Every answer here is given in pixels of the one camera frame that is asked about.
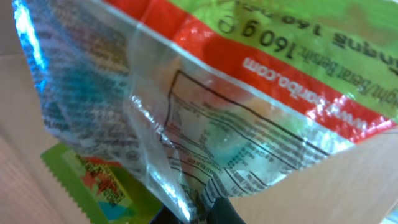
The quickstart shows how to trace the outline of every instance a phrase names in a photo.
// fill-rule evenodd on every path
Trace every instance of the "green packet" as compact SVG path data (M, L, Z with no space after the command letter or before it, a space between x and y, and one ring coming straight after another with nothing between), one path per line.
M94 164L57 144L41 155L90 222L149 223L162 203L122 167Z

